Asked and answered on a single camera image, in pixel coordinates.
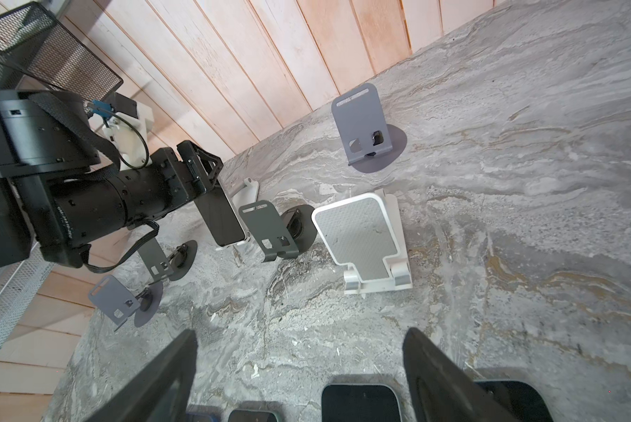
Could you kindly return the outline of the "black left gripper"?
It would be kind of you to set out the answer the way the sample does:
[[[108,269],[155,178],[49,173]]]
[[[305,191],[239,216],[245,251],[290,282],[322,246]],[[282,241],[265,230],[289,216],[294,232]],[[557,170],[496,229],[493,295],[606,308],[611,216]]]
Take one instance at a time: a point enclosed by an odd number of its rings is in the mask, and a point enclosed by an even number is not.
[[[221,158],[192,141],[180,142],[177,150],[180,159],[171,148],[158,149],[151,155],[152,164],[141,169],[147,176],[148,199],[155,201],[148,216],[166,216],[221,186]]]

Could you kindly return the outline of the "dark round stand front left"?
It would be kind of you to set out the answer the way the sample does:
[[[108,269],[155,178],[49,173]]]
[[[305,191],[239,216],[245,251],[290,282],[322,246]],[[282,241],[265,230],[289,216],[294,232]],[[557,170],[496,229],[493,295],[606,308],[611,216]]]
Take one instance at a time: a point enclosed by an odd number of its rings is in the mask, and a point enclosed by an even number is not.
[[[146,325],[157,314],[162,300],[162,281],[146,286],[137,295],[113,275],[99,281],[88,293],[88,299],[108,317],[117,331],[133,316],[136,328]]]

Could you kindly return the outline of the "white folding phone stand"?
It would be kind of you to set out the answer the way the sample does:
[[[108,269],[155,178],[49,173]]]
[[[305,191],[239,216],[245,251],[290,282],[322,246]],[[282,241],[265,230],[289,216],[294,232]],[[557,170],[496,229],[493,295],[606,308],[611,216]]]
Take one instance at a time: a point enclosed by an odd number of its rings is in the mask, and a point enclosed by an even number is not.
[[[244,179],[243,183],[230,193],[229,198],[233,205],[234,210],[238,211],[240,207],[256,202],[257,198],[259,198],[259,187],[260,187],[260,184],[257,180],[254,180],[251,178]],[[241,227],[243,228],[245,238],[233,244],[229,244],[226,246],[217,246],[216,247],[217,251],[223,251],[232,246],[240,246],[243,244],[247,244],[250,241],[250,231],[247,229],[246,225],[244,224],[241,218],[238,218],[238,221],[241,224]]]

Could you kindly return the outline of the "black phone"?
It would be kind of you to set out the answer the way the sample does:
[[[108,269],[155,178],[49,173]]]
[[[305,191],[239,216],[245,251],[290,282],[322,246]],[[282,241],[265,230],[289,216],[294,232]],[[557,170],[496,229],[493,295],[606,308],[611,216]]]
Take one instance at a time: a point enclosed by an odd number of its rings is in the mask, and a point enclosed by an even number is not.
[[[514,380],[479,380],[475,381],[475,384],[519,421],[554,421],[542,395],[528,383]]]

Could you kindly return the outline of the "grey round phone stand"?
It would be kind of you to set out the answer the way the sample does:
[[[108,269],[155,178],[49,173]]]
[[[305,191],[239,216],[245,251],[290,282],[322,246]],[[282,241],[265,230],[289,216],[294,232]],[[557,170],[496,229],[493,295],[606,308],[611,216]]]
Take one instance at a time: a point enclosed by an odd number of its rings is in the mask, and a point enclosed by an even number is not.
[[[362,84],[335,98],[331,112],[347,163],[358,172],[380,172],[403,154],[407,135],[387,123],[373,84]]]

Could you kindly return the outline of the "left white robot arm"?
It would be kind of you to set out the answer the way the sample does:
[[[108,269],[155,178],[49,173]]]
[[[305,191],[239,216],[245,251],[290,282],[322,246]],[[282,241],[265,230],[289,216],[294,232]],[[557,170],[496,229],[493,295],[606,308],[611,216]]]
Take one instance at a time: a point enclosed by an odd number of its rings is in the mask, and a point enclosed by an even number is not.
[[[93,132],[82,99],[66,91],[0,91],[0,268],[43,258],[95,274],[94,241],[148,227],[194,203],[217,242],[232,208],[222,190],[222,160],[190,141],[162,148],[137,169],[121,168],[118,149]]]

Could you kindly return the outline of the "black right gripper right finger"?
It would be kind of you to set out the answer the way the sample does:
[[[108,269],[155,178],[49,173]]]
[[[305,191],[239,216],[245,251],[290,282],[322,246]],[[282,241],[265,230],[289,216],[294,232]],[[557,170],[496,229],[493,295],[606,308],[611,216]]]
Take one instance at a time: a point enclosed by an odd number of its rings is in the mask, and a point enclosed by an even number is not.
[[[406,332],[403,366],[418,421],[514,421],[418,328]]]

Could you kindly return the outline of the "white-edged phone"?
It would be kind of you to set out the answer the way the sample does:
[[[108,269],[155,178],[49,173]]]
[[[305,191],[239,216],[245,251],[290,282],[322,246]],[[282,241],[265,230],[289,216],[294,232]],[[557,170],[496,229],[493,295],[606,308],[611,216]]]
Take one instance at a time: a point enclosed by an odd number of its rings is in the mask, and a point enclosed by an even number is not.
[[[200,195],[193,202],[218,246],[226,247],[246,239],[236,210],[221,186]]]

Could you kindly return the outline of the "blue-edged phone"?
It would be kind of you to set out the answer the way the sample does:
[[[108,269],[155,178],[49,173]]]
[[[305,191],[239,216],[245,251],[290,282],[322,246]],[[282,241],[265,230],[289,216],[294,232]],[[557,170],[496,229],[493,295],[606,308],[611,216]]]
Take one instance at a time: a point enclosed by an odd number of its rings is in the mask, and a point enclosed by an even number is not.
[[[194,411],[190,410],[186,413],[186,421],[187,422],[220,422],[220,418],[213,414],[207,413],[206,411]]]

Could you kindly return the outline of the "dark round stand pink phone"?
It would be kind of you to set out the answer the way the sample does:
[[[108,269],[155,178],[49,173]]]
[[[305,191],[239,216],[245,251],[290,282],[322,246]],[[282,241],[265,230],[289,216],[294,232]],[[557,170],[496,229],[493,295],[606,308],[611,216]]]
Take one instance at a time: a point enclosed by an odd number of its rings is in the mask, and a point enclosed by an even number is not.
[[[314,210],[303,204],[280,215],[271,202],[259,200],[240,207],[239,214],[264,253],[264,262],[272,262],[293,260],[310,249],[317,238]]]

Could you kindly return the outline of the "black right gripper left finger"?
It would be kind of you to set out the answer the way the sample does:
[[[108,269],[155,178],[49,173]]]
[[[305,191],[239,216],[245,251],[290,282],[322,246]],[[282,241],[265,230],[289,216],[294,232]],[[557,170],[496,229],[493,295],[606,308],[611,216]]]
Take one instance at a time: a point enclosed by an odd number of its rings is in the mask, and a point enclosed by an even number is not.
[[[196,373],[198,342],[181,332],[90,421],[185,421]]]

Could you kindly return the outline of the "green-edged phone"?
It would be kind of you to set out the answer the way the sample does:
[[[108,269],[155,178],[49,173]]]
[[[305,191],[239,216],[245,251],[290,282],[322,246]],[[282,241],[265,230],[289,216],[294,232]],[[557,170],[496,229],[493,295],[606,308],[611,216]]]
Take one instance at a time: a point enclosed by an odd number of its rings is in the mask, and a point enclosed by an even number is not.
[[[272,411],[235,409],[228,422],[280,422],[280,416]]]

